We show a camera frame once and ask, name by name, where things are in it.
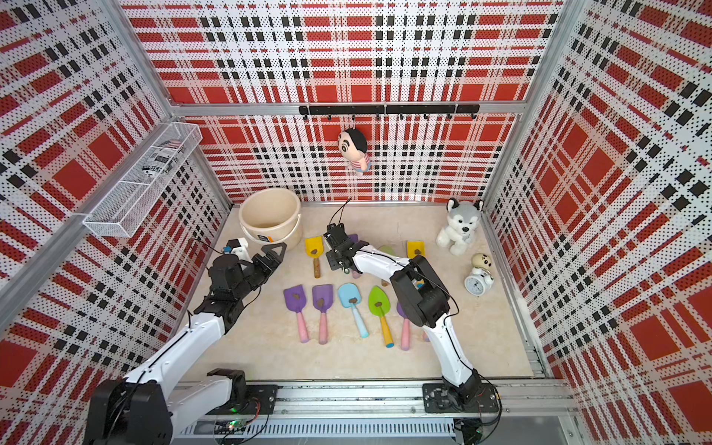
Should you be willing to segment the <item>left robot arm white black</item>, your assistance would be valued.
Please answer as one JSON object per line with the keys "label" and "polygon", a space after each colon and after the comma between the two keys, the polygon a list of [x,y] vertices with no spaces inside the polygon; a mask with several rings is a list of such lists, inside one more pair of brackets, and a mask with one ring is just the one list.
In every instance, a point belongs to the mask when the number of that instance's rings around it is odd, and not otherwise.
{"label": "left robot arm white black", "polygon": [[232,240],[208,270],[209,293],[187,325],[148,360],[121,379],[99,384],[90,400],[86,444],[170,444],[203,415],[243,398],[244,374],[218,369],[190,389],[175,388],[206,350],[224,337],[283,263],[287,246],[264,246],[253,257]]}

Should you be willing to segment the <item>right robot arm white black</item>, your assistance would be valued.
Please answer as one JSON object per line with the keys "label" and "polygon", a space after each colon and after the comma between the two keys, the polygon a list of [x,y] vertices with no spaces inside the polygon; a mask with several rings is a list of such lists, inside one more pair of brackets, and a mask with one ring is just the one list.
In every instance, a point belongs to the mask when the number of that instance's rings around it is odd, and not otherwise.
{"label": "right robot arm white black", "polygon": [[357,271],[388,280],[406,318],[420,326],[439,360],[447,400],[457,411],[474,411],[480,400],[491,395],[502,409],[499,391],[465,357],[452,325],[450,304],[454,301],[428,260],[389,255],[365,241],[353,242],[343,224],[331,222],[324,239],[326,257],[333,270]]}

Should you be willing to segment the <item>yellow trowel wooden handle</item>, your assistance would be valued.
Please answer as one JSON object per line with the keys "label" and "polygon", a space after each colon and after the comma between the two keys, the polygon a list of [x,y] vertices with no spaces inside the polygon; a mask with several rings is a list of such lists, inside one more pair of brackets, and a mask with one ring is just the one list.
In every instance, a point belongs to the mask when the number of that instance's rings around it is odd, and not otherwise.
{"label": "yellow trowel wooden handle", "polygon": [[320,279],[322,276],[320,258],[324,253],[322,237],[310,237],[305,240],[307,255],[313,260],[313,276]]}

